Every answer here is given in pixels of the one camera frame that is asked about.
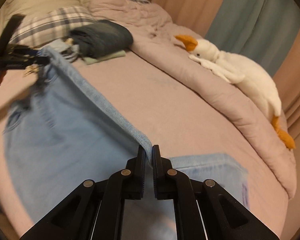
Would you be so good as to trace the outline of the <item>teal curtain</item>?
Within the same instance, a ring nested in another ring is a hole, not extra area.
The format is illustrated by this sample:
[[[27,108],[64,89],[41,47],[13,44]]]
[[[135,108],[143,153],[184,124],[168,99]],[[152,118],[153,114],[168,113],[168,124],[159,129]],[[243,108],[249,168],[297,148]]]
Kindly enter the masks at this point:
[[[274,76],[299,29],[300,8],[294,0],[223,0],[205,39],[254,60]]]

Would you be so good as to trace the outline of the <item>folded pale green garment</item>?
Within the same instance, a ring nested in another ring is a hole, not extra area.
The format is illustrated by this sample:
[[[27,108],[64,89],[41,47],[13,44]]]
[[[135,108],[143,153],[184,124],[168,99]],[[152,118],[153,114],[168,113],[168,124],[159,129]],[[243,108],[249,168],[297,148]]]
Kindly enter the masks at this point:
[[[117,51],[115,53],[111,53],[111,54],[108,54],[108,55],[105,55],[105,56],[101,56],[97,59],[94,59],[94,58],[91,58],[91,57],[83,57],[83,61],[87,65],[90,65],[90,64],[95,64],[95,63],[99,63],[99,62],[102,62],[102,61],[115,59],[115,58],[118,58],[118,57],[125,57],[125,55],[126,55],[126,52],[124,50],[120,50],[120,51]]]

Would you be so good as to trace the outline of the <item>pink bed sheet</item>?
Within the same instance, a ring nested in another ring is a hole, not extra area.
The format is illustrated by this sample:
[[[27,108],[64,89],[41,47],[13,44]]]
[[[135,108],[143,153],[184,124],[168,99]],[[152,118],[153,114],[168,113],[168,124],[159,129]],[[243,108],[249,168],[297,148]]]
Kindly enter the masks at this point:
[[[178,122],[177,108],[181,106],[181,98],[189,99],[194,92],[134,53],[94,66],[77,61],[74,67],[152,145],[159,145],[163,157],[172,159],[224,153],[205,148],[202,153],[190,154],[191,143],[185,138],[181,138],[176,152],[165,150],[162,141],[172,142],[174,139],[171,126]],[[0,204],[18,236],[34,223],[12,184],[5,157],[4,130],[12,104],[30,95],[30,87],[36,79],[35,74],[25,75],[22,70],[12,70],[0,87]],[[260,158],[229,156],[247,171],[249,210],[277,235],[281,235],[288,207],[285,189]]]

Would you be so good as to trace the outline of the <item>folded dark blue jeans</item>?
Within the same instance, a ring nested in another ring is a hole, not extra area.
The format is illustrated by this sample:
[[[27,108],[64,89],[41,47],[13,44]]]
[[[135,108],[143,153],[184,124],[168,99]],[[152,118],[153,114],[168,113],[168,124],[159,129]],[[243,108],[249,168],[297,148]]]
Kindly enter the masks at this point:
[[[72,29],[69,37],[79,46],[82,57],[97,59],[130,47],[134,40],[130,31],[109,20]]]

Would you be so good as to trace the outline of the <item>white goose plush toy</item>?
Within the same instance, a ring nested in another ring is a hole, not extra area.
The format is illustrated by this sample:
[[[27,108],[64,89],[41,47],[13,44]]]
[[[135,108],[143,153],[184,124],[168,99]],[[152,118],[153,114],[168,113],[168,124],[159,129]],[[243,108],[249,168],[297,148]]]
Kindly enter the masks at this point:
[[[203,38],[190,35],[175,35],[175,38],[183,43],[189,59],[245,94],[269,120],[286,148],[295,148],[294,139],[280,126],[282,102],[275,82],[258,63],[246,56],[220,50]]]

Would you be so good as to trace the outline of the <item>plaid pillow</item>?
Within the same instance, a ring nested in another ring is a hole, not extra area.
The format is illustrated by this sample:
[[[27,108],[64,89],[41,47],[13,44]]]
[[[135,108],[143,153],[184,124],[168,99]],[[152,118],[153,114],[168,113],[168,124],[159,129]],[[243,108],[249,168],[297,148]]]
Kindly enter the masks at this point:
[[[30,20],[23,20],[13,33],[10,44],[33,48],[68,36],[70,30],[95,22],[85,7],[74,5],[53,10]]]

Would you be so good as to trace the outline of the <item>pink curtain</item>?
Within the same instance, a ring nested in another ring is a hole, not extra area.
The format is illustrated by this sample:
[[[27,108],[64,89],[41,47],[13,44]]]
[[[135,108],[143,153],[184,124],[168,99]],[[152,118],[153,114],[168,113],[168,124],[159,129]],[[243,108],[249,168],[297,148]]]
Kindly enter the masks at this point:
[[[152,0],[171,16],[174,23],[185,26],[205,38],[223,0]],[[300,136],[300,29],[279,70],[272,76],[282,100],[288,130]]]

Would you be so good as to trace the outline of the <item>light blue denim pants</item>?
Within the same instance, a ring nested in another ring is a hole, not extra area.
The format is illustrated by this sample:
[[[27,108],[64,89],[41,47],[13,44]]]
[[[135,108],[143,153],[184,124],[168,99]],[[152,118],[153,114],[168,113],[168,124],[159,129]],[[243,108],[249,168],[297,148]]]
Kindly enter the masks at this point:
[[[108,179],[152,143],[51,47],[38,51],[50,63],[38,73],[30,95],[15,101],[4,130],[12,184],[33,223],[39,222],[86,179]],[[173,157],[190,178],[214,179],[249,209],[247,171],[233,157],[214,153]],[[123,239],[177,239],[171,200],[155,200],[152,169],[145,197],[128,200]]]

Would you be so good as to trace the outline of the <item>folded grey-blue pants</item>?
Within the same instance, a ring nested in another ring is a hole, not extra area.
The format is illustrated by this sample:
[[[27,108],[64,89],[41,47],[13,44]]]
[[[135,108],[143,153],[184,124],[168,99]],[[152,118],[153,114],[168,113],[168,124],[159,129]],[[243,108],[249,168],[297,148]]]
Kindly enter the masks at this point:
[[[79,56],[79,46],[77,44],[73,44],[71,38],[67,39],[66,41],[57,39],[48,43],[46,46],[49,46],[60,53],[61,56],[70,63],[76,61]]]

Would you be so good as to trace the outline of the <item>pink quilted duvet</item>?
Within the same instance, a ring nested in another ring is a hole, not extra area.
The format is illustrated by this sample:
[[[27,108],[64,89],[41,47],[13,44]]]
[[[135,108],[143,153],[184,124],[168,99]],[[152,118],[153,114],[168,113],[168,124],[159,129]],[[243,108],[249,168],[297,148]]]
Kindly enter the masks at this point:
[[[189,59],[182,42],[182,26],[152,3],[130,0],[90,0],[89,11],[98,20],[111,20],[132,33],[131,47],[143,60],[162,70],[194,92],[181,98],[178,122],[171,126],[174,139],[164,139],[165,150],[176,152],[181,138],[191,143],[190,154],[205,148],[244,159],[258,157],[272,171],[289,198],[296,193],[296,167],[269,120],[235,85]]]

